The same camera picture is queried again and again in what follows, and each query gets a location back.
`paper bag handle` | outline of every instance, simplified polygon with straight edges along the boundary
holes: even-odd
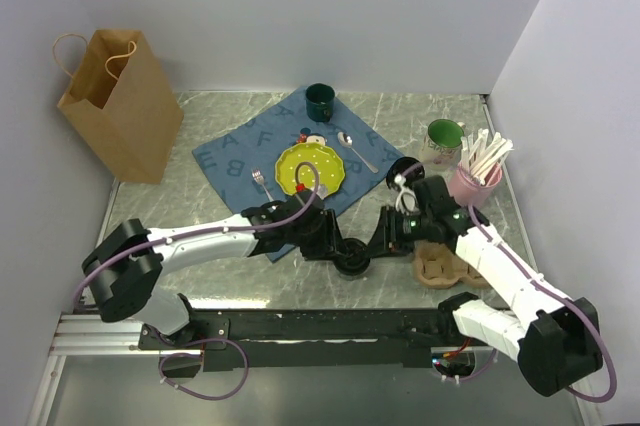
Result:
[[[111,76],[113,79],[115,79],[116,81],[118,80],[118,77],[115,74],[113,74],[111,71],[109,71],[109,61],[113,59],[128,58],[129,56],[131,56],[133,53],[136,52],[136,49],[138,49],[138,46],[134,41],[129,41],[128,49],[129,49],[129,52],[127,54],[116,54],[115,56],[111,56],[104,63],[104,69],[107,70],[107,74]]]
[[[60,62],[60,60],[56,56],[56,45],[58,44],[58,41],[60,41],[62,38],[67,38],[69,36],[74,36],[76,38],[80,38],[81,40],[83,40],[84,41],[85,50],[89,47],[89,42],[87,41],[87,38],[85,38],[81,34],[65,33],[65,34],[61,34],[60,36],[58,36],[56,38],[56,40],[53,42],[53,46],[51,47],[51,52],[53,53],[53,60],[56,62],[56,64],[58,66],[60,66],[60,69],[62,69],[62,71],[64,71],[67,76],[69,76],[71,79],[73,79],[73,74],[71,74],[69,72],[69,70],[62,65],[62,63]]]

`green cup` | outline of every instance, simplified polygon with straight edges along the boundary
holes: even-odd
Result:
[[[427,129],[420,161],[431,169],[447,169],[455,164],[462,146],[464,123],[450,119],[436,119]]]
[[[333,101],[336,92],[331,86],[316,83],[307,88],[304,93],[307,102],[307,116],[312,121],[326,123],[333,115]]]

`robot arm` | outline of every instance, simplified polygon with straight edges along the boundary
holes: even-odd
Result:
[[[306,259],[333,261],[341,274],[356,276],[367,269],[370,259],[406,255],[416,240],[426,239],[446,244],[476,268],[510,308],[496,310],[475,295],[463,293],[439,305],[443,330],[483,341],[517,361],[529,384],[545,396],[602,367],[599,348],[575,314],[539,291],[533,280],[558,298],[567,296],[517,257],[481,213],[476,213],[478,221],[492,241],[449,196],[441,177],[420,179],[412,189],[419,214],[382,207],[378,226],[366,245],[354,238],[343,239],[335,213],[324,210],[317,197],[304,214],[284,225],[285,218],[309,201],[311,192],[302,190],[286,202],[249,208],[206,225],[147,230],[138,220],[127,221],[85,260],[83,270],[88,275],[134,245],[153,245],[104,269],[90,287],[105,322],[134,317],[178,345],[193,337],[191,308],[184,296],[155,288],[164,274],[213,259],[254,256],[294,244]],[[275,223],[281,226],[268,228]],[[499,246],[507,248],[522,269]],[[598,327],[595,308],[587,300],[572,303]]]

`black disk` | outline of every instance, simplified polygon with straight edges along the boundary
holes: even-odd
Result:
[[[389,172],[387,173],[387,188],[400,191],[400,188],[395,183],[396,176],[404,173],[410,166],[413,166],[416,163],[419,163],[419,161],[411,156],[403,156],[402,158],[397,159],[396,162],[391,165],[391,168],[389,168]],[[405,186],[410,188],[411,184],[422,178],[424,178],[424,167],[416,168],[407,176]]]
[[[367,245],[356,238],[347,238],[344,240],[344,244],[349,252],[349,256],[346,259],[334,259],[333,265],[340,274],[351,278],[360,276],[367,270],[371,262],[371,260],[364,255]]]

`yellow plate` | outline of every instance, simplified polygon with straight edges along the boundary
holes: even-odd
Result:
[[[308,161],[318,169],[320,184],[327,187],[328,194],[333,194],[340,189],[345,177],[342,159],[333,149],[318,143],[300,143],[285,149],[276,161],[276,181],[285,192],[292,195],[296,192],[296,166],[303,161]],[[300,181],[311,189],[315,178],[309,168],[301,168]]]

